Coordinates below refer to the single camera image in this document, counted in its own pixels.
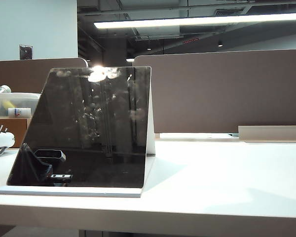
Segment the tinted acrylic panel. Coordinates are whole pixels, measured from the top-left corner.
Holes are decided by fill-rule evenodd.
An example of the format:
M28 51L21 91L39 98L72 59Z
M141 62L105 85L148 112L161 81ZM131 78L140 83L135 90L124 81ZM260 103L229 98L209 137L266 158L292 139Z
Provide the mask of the tinted acrylic panel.
M149 67L53 69L8 185L144 184Z

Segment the air vent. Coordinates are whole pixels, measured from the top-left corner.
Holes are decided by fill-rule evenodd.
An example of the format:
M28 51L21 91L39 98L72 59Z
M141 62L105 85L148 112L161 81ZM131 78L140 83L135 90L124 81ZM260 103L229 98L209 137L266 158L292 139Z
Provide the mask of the air vent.
M216 10L215 16L237 16L243 9L233 9L233 10Z

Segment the gray partition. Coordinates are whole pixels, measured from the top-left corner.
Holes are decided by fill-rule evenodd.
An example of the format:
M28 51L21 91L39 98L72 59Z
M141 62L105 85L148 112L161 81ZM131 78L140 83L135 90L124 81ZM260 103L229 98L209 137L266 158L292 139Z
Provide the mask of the gray partition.
M156 133L296 125L296 50L139 56L133 65L152 67Z

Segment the wall switch plate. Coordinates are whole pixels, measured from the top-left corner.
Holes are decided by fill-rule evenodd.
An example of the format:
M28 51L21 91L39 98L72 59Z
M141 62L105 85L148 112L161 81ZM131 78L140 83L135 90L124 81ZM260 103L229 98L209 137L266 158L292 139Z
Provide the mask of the wall switch plate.
M33 59L33 46L19 45L20 60Z

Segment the white wall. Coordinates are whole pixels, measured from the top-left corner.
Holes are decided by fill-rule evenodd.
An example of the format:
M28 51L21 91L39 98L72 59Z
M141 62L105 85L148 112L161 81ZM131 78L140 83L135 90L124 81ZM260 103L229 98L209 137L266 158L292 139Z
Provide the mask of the white wall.
M0 0L0 60L20 59L20 44L34 59L77 57L76 0Z
M247 51L247 50L268 50L268 49L296 49L296 34L283 36L274 39L258 41L238 47L227 48L224 51Z

